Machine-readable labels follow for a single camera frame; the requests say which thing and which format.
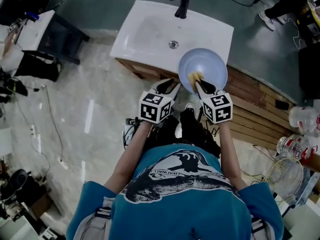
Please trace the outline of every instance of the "drain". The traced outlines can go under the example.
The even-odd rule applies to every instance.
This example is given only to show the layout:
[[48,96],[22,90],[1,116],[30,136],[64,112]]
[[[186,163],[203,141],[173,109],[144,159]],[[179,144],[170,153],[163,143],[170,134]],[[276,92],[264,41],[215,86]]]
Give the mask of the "drain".
[[172,40],[169,42],[169,47],[171,49],[177,49],[179,47],[179,43],[177,41]]

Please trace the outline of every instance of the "blue bowl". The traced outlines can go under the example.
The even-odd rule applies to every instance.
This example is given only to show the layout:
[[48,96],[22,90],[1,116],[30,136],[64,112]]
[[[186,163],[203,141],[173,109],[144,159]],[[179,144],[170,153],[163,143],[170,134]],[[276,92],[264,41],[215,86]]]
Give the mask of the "blue bowl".
[[188,74],[200,71],[204,80],[221,90],[228,80],[228,70],[222,58],[214,51],[205,48],[196,48],[186,52],[179,62],[179,79],[184,88],[196,95],[193,91]]

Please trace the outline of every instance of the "white sink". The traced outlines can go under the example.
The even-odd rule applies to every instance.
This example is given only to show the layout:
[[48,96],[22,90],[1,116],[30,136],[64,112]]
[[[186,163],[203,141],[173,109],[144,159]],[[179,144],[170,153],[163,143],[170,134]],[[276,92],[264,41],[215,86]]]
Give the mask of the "white sink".
[[[178,73],[181,57],[194,48],[216,52],[227,64],[234,28],[188,10],[176,18],[177,6],[136,0],[113,44],[110,56]],[[177,41],[172,49],[169,42]]]

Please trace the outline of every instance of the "black pants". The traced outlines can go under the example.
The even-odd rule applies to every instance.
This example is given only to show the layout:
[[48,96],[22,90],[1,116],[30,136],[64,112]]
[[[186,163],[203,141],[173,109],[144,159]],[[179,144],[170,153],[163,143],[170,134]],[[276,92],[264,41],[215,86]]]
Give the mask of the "black pants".
[[266,9],[264,12],[270,19],[289,13],[298,14],[301,8],[306,4],[306,1],[307,0],[280,0],[272,8]]
[[217,158],[220,156],[220,147],[214,141],[210,131],[205,130],[199,123],[190,109],[180,113],[180,122],[182,128],[182,138],[176,138],[175,131],[179,121],[170,115],[163,123],[163,126],[150,134],[144,145],[144,152],[164,145],[174,143],[193,144],[206,150]]
[[14,76],[32,76],[55,82],[58,79],[59,71],[57,64],[47,64],[41,59],[25,53]]

